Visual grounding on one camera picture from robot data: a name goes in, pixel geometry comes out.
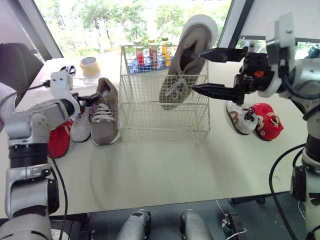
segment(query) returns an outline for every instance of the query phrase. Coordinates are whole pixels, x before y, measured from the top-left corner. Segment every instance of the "black chair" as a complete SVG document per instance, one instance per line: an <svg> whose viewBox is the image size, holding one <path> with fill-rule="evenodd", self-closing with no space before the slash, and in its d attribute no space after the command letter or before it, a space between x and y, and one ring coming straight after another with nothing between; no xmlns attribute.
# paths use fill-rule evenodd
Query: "black chair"
<svg viewBox="0 0 320 240"><path fill-rule="evenodd" d="M0 82L16 90L15 106L44 64L22 43L0 44Z"/></svg>

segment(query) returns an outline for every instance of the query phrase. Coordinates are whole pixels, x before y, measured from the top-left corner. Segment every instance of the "scissors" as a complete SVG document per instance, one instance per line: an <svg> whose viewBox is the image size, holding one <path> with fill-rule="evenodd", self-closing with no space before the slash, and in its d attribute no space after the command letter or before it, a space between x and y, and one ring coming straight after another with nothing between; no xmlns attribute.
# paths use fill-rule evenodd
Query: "scissors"
<svg viewBox="0 0 320 240"><path fill-rule="evenodd" d="M73 65L64 66L60 69L60 71L62 70L67 71L71 76L76 75L76 68Z"/></svg>

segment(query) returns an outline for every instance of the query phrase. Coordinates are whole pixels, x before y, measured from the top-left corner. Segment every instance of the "wall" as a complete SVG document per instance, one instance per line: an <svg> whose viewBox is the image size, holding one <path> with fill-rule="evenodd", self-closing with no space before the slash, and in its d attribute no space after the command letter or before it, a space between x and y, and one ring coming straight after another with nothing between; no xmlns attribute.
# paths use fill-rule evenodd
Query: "wall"
<svg viewBox="0 0 320 240"><path fill-rule="evenodd" d="M242 36L265 36L268 23L293 13L296 38L320 39L319 0L254 0Z"/></svg>

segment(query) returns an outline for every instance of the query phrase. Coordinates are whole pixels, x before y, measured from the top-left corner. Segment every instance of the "floor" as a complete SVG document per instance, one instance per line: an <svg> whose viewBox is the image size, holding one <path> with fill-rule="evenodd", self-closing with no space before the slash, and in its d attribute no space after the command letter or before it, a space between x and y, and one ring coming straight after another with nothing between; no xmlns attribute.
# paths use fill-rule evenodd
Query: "floor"
<svg viewBox="0 0 320 240"><path fill-rule="evenodd" d="M305 239L307 235L305 223L298 211L297 201L287 192L279 194L278 198L297 238ZM225 213L239 213L242 225L247 229L248 240L291 239L271 197L266 198L265 204L251 201L231 206L227 199L219 200L219 203ZM193 209L200 214L215 240L224 240L228 237L221 229L223 215L215 200L144 207L144 209L149 210L152 217L150 240L180 240L180 214L186 209ZM89 222L82 226L82 230L94 230L95 240L115 240L123 223L136 210L138 208L91 213ZM88 237L82 233L81 240L87 239Z"/></svg>

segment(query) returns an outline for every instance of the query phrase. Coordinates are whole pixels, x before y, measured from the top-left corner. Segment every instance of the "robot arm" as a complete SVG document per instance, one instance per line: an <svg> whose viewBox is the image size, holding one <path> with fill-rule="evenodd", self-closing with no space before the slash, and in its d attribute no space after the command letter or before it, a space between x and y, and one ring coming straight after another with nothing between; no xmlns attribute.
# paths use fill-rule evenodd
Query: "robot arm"
<svg viewBox="0 0 320 240"><path fill-rule="evenodd" d="M192 86L199 94L243 104L245 94L258 91L261 97L278 93L290 99L304 114L308 138L302 152L302 166L293 169L291 194L305 205L308 239L320 240L320 49L308 58L295 60L295 35L291 13L281 16L266 33L266 53L244 49L215 48L201 56L213 61L240 62L234 87L221 84Z"/></svg>
<svg viewBox="0 0 320 240"><path fill-rule="evenodd" d="M5 213L9 221L0 228L0 239L49 240L49 214L59 208L58 182L50 179L48 141L51 130L81 109L79 101L94 103L99 96L72 95L72 78L66 71L54 72L50 80L55 99L5 119L10 168L6 171Z"/></svg>

